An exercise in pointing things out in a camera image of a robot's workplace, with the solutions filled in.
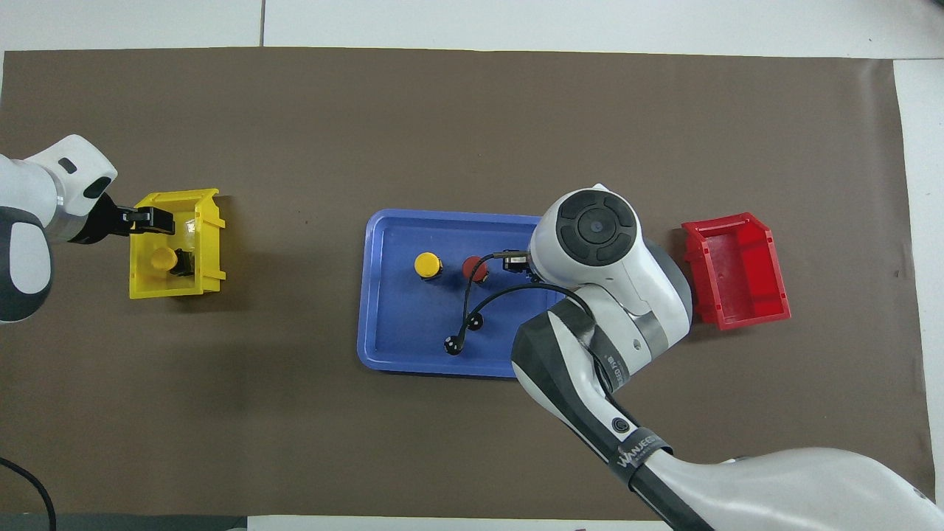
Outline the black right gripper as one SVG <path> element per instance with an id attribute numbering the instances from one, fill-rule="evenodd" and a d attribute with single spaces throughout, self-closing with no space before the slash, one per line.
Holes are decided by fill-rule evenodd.
<path id="1" fill-rule="evenodd" d="M 506 251 L 501 252 L 501 259 L 502 268 L 506 272 L 524 275 L 531 283 L 542 282 L 542 279 L 532 267 L 532 259 L 530 259 L 528 251 L 506 249 Z"/>

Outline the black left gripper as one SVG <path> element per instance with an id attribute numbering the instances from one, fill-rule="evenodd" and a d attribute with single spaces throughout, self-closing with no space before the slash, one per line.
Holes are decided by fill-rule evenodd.
<path id="1" fill-rule="evenodd" d="M 86 216 L 82 229 L 74 236 L 74 244 L 97 244 L 109 235 L 128 237 L 142 233 L 138 222 L 145 222 L 145 233 L 174 235 L 176 222 L 172 212 L 156 207 L 120 207 L 109 194 L 103 194 Z"/>

